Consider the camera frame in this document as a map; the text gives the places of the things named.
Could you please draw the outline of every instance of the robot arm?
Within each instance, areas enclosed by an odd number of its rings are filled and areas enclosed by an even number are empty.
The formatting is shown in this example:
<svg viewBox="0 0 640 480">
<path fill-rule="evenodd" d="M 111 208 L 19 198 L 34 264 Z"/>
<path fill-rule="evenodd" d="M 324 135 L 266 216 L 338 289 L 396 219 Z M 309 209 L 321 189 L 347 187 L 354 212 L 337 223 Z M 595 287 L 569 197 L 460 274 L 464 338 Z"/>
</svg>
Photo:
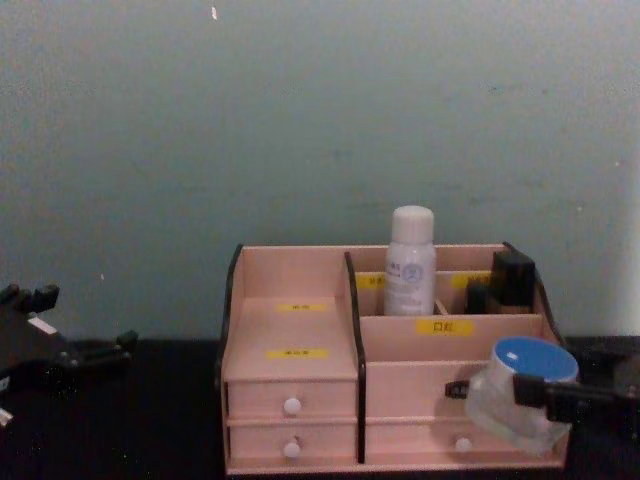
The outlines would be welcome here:
<svg viewBox="0 0 640 480">
<path fill-rule="evenodd" d="M 614 431 L 640 444 L 640 355 L 575 350 L 582 383 L 545 382 L 514 375 L 516 404 L 544 408 L 554 422 Z"/>
<path fill-rule="evenodd" d="M 0 291 L 0 401 L 25 389 L 71 391 L 122 376 L 131 364 L 138 339 L 134 331 L 82 350 L 38 318 L 55 307 L 59 292 L 55 285 L 33 293 L 17 285 Z M 0 408 L 0 427 L 12 419 Z"/>
</svg>

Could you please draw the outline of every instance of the organizer compartment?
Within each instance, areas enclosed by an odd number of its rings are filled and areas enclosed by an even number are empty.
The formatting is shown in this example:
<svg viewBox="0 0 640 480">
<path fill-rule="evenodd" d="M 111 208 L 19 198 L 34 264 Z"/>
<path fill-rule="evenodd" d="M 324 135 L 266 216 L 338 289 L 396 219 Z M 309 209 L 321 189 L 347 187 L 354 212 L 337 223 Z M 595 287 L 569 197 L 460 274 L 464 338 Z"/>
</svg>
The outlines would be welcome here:
<svg viewBox="0 0 640 480">
<path fill-rule="evenodd" d="M 305 459 L 341 457 L 355 463 L 355 420 L 350 424 L 279 424 L 231 427 L 231 458 L 271 458 L 287 461 L 284 448 L 299 445 L 289 464 Z"/>
<path fill-rule="evenodd" d="M 341 382 L 231 382 L 229 418 L 314 418 L 356 416 L 356 385 Z M 300 411 L 288 414 L 285 402 L 300 402 Z"/>
<path fill-rule="evenodd" d="M 244 248 L 230 310 L 221 373 L 229 462 L 355 464 L 358 362 L 344 251 Z M 301 451 L 288 459 L 292 438 Z"/>
<path fill-rule="evenodd" d="M 526 455 L 445 397 L 447 383 L 484 368 L 500 338 L 557 339 L 541 283 L 531 314 L 461 314 L 469 279 L 486 281 L 506 248 L 436 246 L 434 315 L 423 317 L 382 316 L 385 246 L 244 248 L 219 359 L 226 473 L 561 467 L 566 438 Z M 294 416 L 290 398 L 301 405 Z M 294 460 L 283 453 L 292 438 Z"/>
</svg>

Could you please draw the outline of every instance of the wooden drawer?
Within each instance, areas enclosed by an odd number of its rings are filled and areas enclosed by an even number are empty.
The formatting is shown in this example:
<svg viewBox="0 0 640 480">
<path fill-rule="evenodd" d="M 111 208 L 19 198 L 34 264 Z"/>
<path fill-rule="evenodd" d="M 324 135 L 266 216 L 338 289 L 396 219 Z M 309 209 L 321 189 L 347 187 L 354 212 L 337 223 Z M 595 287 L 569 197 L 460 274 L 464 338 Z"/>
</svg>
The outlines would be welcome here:
<svg viewBox="0 0 640 480">
<path fill-rule="evenodd" d="M 287 459 L 285 447 L 296 442 L 297 459 Z M 232 426 L 231 458 L 287 459 L 356 458 L 356 419 L 334 424 Z"/>
<path fill-rule="evenodd" d="M 380 362 L 367 364 L 367 417 L 464 417 L 464 400 L 444 387 L 468 380 L 486 362 Z"/>
<path fill-rule="evenodd" d="M 367 454 L 451 452 L 464 455 L 507 451 L 517 449 L 466 419 L 415 423 L 390 419 L 367 421 Z"/>
<path fill-rule="evenodd" d="M 231 382 L 229 418 L 355 417 L 356 383 Z M 285 412 L 288 399 L 300 402 L 297 415 Z"/>
</svg>

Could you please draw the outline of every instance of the yellow label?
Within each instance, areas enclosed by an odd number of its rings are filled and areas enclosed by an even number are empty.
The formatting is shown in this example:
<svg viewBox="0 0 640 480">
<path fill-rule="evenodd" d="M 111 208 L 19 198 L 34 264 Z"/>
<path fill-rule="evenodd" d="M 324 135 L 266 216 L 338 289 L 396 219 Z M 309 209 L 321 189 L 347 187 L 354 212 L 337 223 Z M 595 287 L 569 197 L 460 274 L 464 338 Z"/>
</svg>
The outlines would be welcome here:
<svg viewBox="0 0 640 480">
<path fill-rule="evenodd" d="M 324 303 L 283 303 L 276 307 L 278 312 L 324 312 L 326 309 Z"/>
<path fill-rule="evenodd" d="M 452 335 L 457 337 L 468 337 L 473 334 L 473 320 L 427 320 L 418 318 L 416 320 L 416 332 L 420 335 Z"/>
<path fill-rule="evenodd" d="M 491 272 L 472 272 L 472 273 L 456 273 L 451 277 L 451 286 L 453 288 L 467 288 L 467 284 L 471 281 L 489 283 Z"/>
<path fill-rule="evenodd" d="M 384 288 L 384 272 L 356 273 L 356 287 L 361 290 Z"/>
<path fill-rule="evenodd" d="M 267 358 L 327 358 L 329 350 L 325 348 L 287 348 L 284 350 L 268 350 Z"/>
</svg>

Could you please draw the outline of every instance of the white drawer knob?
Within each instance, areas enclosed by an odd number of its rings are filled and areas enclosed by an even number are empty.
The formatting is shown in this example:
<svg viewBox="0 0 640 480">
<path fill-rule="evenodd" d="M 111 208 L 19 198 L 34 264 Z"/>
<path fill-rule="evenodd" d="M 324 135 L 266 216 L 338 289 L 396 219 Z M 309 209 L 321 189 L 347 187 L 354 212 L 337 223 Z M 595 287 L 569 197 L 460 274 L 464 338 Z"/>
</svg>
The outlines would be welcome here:
<svg viewBox="0 0 640 480">
<path fill-rule="evenodd" d="M 297 415 L 301 409 L 302 403 L 295 397 L 288 398 L 284 402 L 284 411 L 287 412 L 288 415 Z"/>
<path fill-rule="evenodd" d="M 287 443 L 282 449 L 282 453 L 287 458 L 298 458 L 300 455 L 300 445 L 298 445 L 298 441 L 294 438 L 289 443 Z"/>
<path fill-rule="evenodd" d="M 456 452 L 466 453 L 471 450 L 471 447 L 473 447 L 473 445 L 471 444 L 471 440 L 467 437 L 460 437 L 456 440 Z"/>
</svg>

